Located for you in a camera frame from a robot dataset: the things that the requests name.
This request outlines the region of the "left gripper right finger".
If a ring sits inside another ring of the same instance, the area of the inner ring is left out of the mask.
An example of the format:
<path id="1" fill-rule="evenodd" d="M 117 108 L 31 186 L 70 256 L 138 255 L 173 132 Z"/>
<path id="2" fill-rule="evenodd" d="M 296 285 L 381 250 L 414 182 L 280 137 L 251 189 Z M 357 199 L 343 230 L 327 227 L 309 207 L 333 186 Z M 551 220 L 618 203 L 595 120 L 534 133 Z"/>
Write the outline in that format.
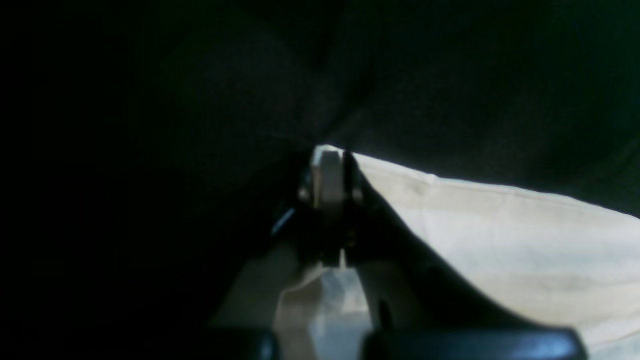
<path id="1" fill-rule="evenodd" d="M 433 330 L 519 330 L 531 324 L 464 279 L 420 239 L 378 193 L 350 152 L 343 153 L 353 239 L 346 257 L 382 327 Z"/>

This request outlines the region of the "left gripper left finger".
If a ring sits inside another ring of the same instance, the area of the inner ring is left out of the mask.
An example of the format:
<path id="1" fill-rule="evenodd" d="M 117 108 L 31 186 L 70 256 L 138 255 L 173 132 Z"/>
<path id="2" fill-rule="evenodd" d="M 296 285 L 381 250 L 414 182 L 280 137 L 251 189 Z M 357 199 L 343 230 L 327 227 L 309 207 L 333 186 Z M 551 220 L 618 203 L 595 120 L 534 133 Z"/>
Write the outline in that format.
<path id="1" fill-rule="evenodd" d="M 231 244 L 241 267 L 212 313 L 215 329 L 269 330 L 283 292 L 319 268 L 321 215 L 316 209 L 320 155 L 286 164 L 275 189 L 259 191 Z"/>

